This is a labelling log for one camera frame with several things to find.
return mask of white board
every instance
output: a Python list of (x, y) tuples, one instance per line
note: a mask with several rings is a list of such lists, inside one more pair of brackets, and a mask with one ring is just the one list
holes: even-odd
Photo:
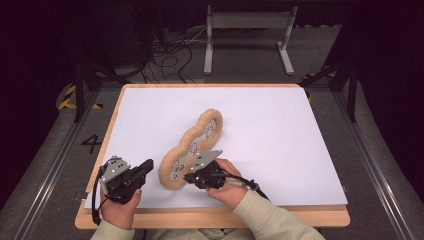
[[(224, 127), (212, 149), (222, 149), (244, 178), (255, 179), (277, 206), (346, 205), (347, 200), (302, 88), (124, 88), (103, 159), (132, 166), (154, 160), (139, 208), (220, 207), (205, 190), (161, 186), (157, 170), (207, 109), (221, 112)], [(90, 201), (85, 208), (91, 209)]]

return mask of hand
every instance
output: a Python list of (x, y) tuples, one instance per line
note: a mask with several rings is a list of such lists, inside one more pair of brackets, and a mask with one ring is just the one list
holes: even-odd
[[(223, 171), (241, 177), (241, 173), (227, 159), (217, 158), (215, 161)], [(225, 180), (234, 181), (236, 179), (227, 177)], [(230, 208), (236, 208), (244, 195), (246, 195), (246, 192), (247, 187), (239, 187), (224, 183), (224, 186), (220, 189), (209, 188), (208, 196), (221, 201)]]
[[(100, 202), (106, 199), (103, 189), (100, 190)], [(125, 230), (131, 230), (134, 221), (135, 208), (141, 200), (141, 189), (134, 192), (126, 204), (106, 200), (101, 207), (102, 218), (108, 223)]]

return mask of sleeve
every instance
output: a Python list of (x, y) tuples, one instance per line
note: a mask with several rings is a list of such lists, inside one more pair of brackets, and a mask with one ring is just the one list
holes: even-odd
[(301, 223), (287, 210), (276, 207), (250, 190), (234, 209), (234, 213), (249, 226), (257, 240), (324, 239), (314, 228)]
[(135, 230), (124, 230), (102, 220), (91, 240), (131, 240)]

